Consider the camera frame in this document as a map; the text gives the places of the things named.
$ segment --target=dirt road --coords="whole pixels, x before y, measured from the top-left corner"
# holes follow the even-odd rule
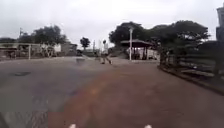
[[[224,97],[156,68],[133,64],[101,74],[49,113],[49,128],[223,128]]]

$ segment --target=pole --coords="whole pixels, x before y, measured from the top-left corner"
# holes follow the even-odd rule
[[[93,51],[95,51],[95,41],[93,42]]]
[[[29,60],[31,59],[31,44],[29,44]]]
[[[130,29],[130,52],[129,52],[129,60],[132,60],[132,32],[133,32],[133,29]]]

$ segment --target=asphalt road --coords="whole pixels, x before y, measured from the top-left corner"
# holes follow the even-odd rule
[[[79,88],[109,69],[76,58],[1,62],[0,112],[10,128],[44,128],[48,111],[60,110]]]

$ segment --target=lamp post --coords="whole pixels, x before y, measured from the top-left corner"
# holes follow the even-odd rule
[[[129,60],[132,60],[132,34],[133,34],[133,27],[130,27],[129,32],[130,32],[130,48],[129,48]]]

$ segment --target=dark pants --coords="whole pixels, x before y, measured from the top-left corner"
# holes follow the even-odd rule
[[[106,54],[106,53],[104,53],[104,54],[101,55],[101,57],[103,59],[103,62],[102,63],[105,63],[106,60],[107,60],[111,64],[111,60],[108,58],[108,56],[109,56],[109,54]]]

